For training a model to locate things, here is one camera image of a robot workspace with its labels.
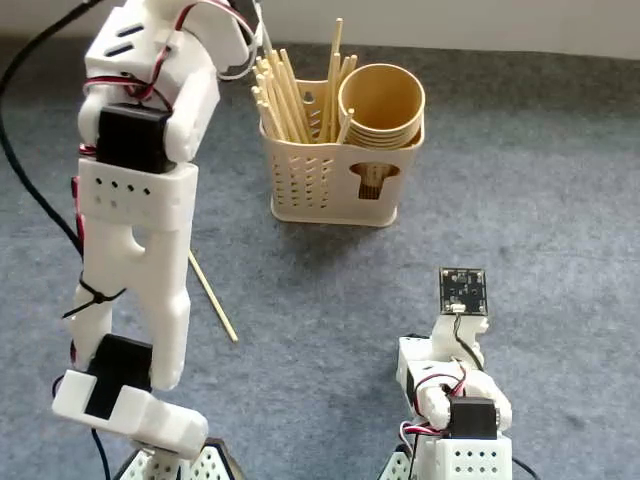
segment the floor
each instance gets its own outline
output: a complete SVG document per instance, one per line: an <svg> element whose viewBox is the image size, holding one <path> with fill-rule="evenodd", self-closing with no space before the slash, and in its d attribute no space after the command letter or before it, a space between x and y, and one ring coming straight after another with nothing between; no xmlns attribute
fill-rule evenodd
<svg viewBox="0 0 640 480"><path fill-rule="evenodd" d="M0 66L20 45L0 42ZM85 40L47 45L5 104L35 184L72 219ZM407 412L397 337L429 333L439 266L487 271L489 372L516 455L546 480L640 478L640 63L526 53L345 48L429 91L428 142L388 229L282 224L248 82L224 84L197 160L195 276L182 383L250 479L375 480ZM290 46L320 78L326 46ZM0 465L7 478L102 478L84 428L50 412L81 264L0 162ZM135 299L116 331L146 338ZM112 468L131 452L105 435ZM516 479L527 478L516 472Z"/></svg>

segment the stack of paper cups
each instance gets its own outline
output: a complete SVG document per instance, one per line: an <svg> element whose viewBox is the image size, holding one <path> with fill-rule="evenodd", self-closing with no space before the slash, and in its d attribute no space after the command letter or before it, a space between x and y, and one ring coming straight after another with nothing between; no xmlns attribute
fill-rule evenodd
<svg viewBox="0 0 640 480"><path fill-rule="evenodd" d="M373 64L351 73L338 94L340 122L353 108L346 143L379 150L408 145L420 133L426 94L420 81L395 65Z"/></svg>

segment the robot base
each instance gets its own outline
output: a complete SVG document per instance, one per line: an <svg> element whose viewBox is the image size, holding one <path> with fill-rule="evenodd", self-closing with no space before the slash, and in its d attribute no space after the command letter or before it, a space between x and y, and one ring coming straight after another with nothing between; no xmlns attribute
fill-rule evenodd
<svg viewBox="0 0 640 480"><path fill-rule="evenodd" d="M512 480L511 440L423 441L413 466L402 446L391 455L379 480Z"/></svg>
<svg viewBox="0 0 640 480"><path fill-rule="evenodd" d="M200 456L190 464L187 475L168 468L151 453L135 452L113 480L244 480L237 462L222 440L209 439Z"/></svg>

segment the wall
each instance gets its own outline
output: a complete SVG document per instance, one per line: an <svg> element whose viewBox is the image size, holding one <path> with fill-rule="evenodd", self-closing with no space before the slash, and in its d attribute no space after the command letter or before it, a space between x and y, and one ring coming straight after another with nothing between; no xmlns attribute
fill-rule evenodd
<svg viewBox="0 0 640 480"><path fill-rule="evenodd" d="M0 32L33 33L79 0L0 0ZM107 0L67 35L90 35ZM533 50L640 59L639 0L264 0L272 37L346 43Z"/></svg>

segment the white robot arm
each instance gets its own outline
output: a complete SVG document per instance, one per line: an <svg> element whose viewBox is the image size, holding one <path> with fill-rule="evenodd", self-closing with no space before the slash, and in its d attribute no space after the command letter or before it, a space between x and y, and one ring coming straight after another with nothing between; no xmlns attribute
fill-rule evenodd
<svg viewBox="0 0 640 480"><path fill-rule="evenodd" d="M503 435L511 427L511 404L484 372L476 341L488 328L484 272L441 269L440 301L430 337L400 338L396 379L415 417L400 433L418 436L415 450L407 444L387 469L411 462L417 480L448 480L462 472L511 480L511 441ZM403 470L406 478L409 470Z"/></svg>
<svg viewBox="0 0 640 480"><path fill-rule="evenodd" d="M249 70L257 47L255 28L227 0L128 0L86 55L84 270L67 315L76 370L53 410L174 460L198 456L208 434L201 414L151 394L174 388L184 367L198 177L190 162L220 98L219 72L247 60ZM134 227L146 231L145 245ZM150 344L111 333L125 290L138 297Z"/></svg>

